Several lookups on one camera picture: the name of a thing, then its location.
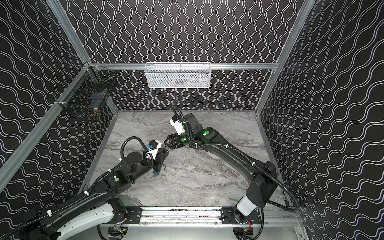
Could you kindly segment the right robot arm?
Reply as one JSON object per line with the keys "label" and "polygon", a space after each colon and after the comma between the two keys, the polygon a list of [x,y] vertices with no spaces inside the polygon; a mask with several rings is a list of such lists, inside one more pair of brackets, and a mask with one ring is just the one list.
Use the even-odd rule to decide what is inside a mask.
{"label": "right robot arm", "polygon": [[249,216],[255,209],[265,207],[278,187],[274,164],[270,161],[263,163],[243,153],[214,128],[203,128],[193,114],[183,118],[174,115],[170,124],[176,130],[165,140],[165,145],[170,149],[188,146],[204,150],[225,161],[250,183],[245,195],[235,206],[238,215]]}

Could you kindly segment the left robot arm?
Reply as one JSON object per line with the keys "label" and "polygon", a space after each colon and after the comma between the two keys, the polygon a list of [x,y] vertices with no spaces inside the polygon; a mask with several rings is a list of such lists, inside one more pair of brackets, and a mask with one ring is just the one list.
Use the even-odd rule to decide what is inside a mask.
{"label": "left robot arm", "polygon": [[66,240],[97,225],[127,222],[129,214],[118,196],[146,173],[159,172],[168,155],[165,148],[128,154],[81,194],[54,208],[27,213],[23,224],[2,239]]}

